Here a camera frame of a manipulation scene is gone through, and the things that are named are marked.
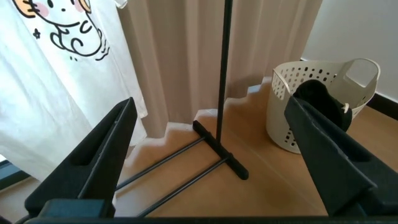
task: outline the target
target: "shirt sleeve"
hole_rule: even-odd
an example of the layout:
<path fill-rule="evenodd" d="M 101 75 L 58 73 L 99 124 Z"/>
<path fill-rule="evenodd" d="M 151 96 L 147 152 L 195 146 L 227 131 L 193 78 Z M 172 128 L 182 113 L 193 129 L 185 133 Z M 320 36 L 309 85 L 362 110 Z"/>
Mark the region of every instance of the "shirt sleeve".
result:
<path fill-rule="evenodd" d="M 116 6 L 120 9 L 124 8 L 127 4 L 127 0 L 114 0 Z"/>

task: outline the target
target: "cartoon eye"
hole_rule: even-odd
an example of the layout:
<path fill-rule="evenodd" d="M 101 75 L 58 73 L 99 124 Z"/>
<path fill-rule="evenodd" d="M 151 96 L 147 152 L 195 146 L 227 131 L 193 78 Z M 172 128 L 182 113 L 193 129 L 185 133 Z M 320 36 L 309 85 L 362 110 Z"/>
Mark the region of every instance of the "cartoon eye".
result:
<path fill-rule="evenodd" d="M 48 4 L 51 8 L 54 7 L 54 4 L 52 3 L 51 0 L 47 0 L 47 4 Z"/>

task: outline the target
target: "cartoon character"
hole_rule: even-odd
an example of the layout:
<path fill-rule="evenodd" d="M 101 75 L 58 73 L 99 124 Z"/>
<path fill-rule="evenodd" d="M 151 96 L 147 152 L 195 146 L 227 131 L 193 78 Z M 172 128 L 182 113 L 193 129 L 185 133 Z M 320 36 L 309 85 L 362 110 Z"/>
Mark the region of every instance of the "cartoon character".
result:
<path fill-rule="evenodd" d="M 108 53 L 103 34 L 88 14 L 91 14 L 90 0 L 13 0 L 19 12 L 27 18 L 36 16 L 57 28 L 50 33 L 51 42 L 59 49 L 84 57 Z"/>

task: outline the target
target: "baseboard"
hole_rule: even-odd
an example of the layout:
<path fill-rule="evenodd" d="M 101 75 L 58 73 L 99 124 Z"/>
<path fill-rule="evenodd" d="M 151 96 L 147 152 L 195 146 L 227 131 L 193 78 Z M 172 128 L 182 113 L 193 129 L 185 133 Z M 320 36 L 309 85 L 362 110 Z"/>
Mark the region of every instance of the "baseboard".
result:
<path fill-rule="evenodd" d="M 300 61 L 307 61 L 307 59 L 301 58 Z M 368 103 L 368 106 L 392 119 L 398 120 L 398 103 L 385 96 L 376 93 Z"/>

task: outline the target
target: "pink cheek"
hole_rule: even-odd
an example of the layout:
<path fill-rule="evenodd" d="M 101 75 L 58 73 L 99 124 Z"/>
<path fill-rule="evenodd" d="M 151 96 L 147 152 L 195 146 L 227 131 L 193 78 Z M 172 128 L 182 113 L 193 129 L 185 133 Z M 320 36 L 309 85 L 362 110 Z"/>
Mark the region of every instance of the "pink cheek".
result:
<path fill-rule="evenodd" d="M 83 11 L 84 11 L 84 9 L 83 9 L 83 7 L 81 6 L 79 0 L 76 0 L 76 1 L 75 1 L 75 8 L 76 8 L 76 10 L 77 10 L 78 12 L 83 12 Z"/>
<path fill-rule="evenodd" d="M 36 3 L 36 9 L 38 10 L 37 13 L 39 13 L 42 17 L 47 17 L 49 15 L 49 9 L 45 7 L 42 3 Z"/>

